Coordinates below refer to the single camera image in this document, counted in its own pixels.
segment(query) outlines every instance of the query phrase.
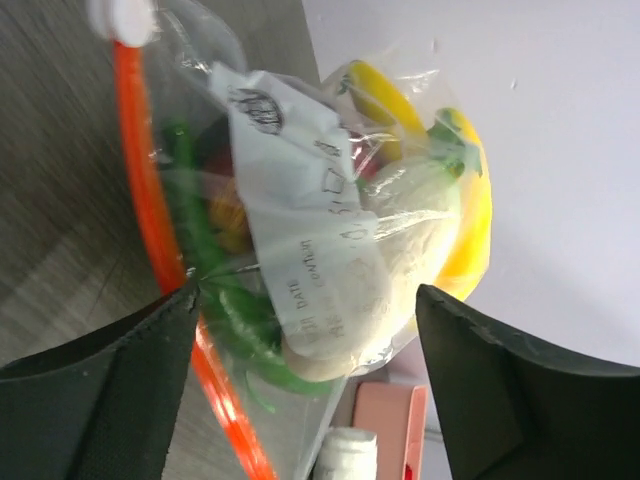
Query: tabletop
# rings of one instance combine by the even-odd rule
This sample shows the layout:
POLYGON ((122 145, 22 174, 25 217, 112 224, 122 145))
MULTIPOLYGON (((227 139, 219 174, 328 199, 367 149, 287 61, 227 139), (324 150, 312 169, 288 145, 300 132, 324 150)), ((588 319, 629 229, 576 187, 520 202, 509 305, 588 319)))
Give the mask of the tabletop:
MULTIPOLYGON (((252 68, 317 84, 301 0, 201 3, 238 34, 252 68)), ((121 318, 159 290, 131 206, 110 47, 89 30, 84 0, 0 5, 2 365, 121 318)), ((326 407, 292 414, 324 421, 326 407)), ((308 435, 287 428, 278 437, 308 435)), ((286 442, 277 448, 278 462, 300 460, 286 442)), ((246 478, 192 373, 165 478, 246 478)))

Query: green pepper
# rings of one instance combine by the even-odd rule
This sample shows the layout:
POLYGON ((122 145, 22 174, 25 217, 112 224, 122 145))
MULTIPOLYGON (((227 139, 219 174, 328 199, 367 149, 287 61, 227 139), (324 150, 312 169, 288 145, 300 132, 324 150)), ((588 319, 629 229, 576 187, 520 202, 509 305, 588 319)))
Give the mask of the green pepper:
POLYGON ((185 263, 200 276, 201 309, 216 343, 246 361, 263 380, 309 395, 327 393, 330 382, 307 382, 289 370, 281 352, 281 327, 268 298, 247 291, 233 272, 221 271, 228 256, 217 242, 200 198, 197 165, 188 130, 176 123, 165 131, 179 183, 165 182, 176 236, 185 263))

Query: wooden table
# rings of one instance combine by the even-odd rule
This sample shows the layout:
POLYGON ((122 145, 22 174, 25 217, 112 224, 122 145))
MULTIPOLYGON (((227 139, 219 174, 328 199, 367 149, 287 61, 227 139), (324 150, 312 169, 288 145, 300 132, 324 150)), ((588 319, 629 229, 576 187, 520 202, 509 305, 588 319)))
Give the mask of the wooden table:
MULTIPOLYGON (((4 364, 112 322, 159 291, 131 207, 109 45, 90 32, 83 0, 1 1, 4 364)), ((318 82, 300 0, 201 1, 239 35, 251 67, 318 82)), ((293 405, 291 414, 313 430, 326 407, 293 405)), ((292 445, 307 441, 308 429, 276 428, 261 415, 265 435, 272 425, 291 442, 280 441, 274 461, 292 471, 300 460, 292 445)), ((194 375, 165 478, 246 478, 194 375)))

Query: white bottle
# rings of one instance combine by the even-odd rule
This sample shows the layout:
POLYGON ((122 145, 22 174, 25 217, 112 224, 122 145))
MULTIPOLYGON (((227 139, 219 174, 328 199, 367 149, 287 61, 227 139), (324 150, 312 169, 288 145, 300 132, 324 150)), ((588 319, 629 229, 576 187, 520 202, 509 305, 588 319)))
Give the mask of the white bottle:
POLYGON ((375 433, 359 428, 331 428, 318 453, 313 480, 375 480, 377 454, 375 433))

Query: wall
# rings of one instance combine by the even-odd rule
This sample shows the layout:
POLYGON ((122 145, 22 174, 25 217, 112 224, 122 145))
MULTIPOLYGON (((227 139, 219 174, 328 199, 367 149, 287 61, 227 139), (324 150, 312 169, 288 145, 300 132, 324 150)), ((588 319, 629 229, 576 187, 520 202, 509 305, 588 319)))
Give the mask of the wall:
MULTIPOLYGON (((491 267, 469 302, 551 342, 640 365, 640 3, 397 3, 306 0, 316 58, 326 75, 409 43, 419 67, 435 45, 493 184, 491 267)), ((414 346, 396 368, 424 378, 421 364, 414 346)))

